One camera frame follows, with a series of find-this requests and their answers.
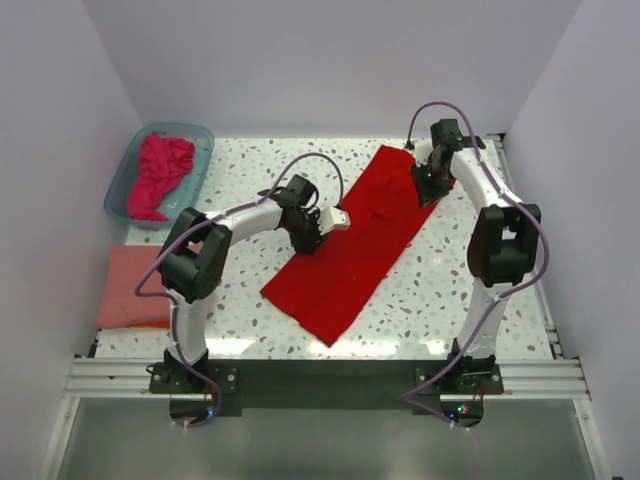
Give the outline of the red t-shirt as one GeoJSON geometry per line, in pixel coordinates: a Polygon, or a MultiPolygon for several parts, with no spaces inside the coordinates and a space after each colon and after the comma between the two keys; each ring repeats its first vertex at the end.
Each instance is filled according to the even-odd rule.
{"type": "Polygon", "coordinates": [[[351,225],[314,255],[294,255],[261,295],[332,346],[352,325],[385,275],[432,214],[421,207],[407,151],[380,147],[345,196],[351,225]]]}

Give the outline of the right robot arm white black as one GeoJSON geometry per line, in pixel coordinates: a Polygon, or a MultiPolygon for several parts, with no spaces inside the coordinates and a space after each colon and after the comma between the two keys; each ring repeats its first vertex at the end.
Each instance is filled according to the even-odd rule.
{"type": "Polygon", "coordinates": [[[525,276],[534,269],[541,211],[513,194],[486,161],[479,137],[463,135],[455,119],[436,122],[428,140],[409,139],[405,149],[414,157],[410,174],[422,208],[435,205],[459,185],[476,211],[467,247],[472,295],[451,362],[492,358],[508,301],[525,287],[525,276]]]}

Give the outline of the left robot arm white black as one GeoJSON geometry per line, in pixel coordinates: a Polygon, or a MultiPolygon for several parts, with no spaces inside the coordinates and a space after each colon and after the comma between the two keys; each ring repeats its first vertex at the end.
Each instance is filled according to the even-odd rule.
{"type": "Polygon", "coordinates": [[[257,202],[229,213],[181,212],[161,249],[159,273],[170,296],[170,344],[165,357],[202,372],[208,358],[204,300],[219,285],[230,248],[263,231],[285,230],[295,252],[312,255],[327,238],[315,206],[317,187],[300,175],[257,202]]]}

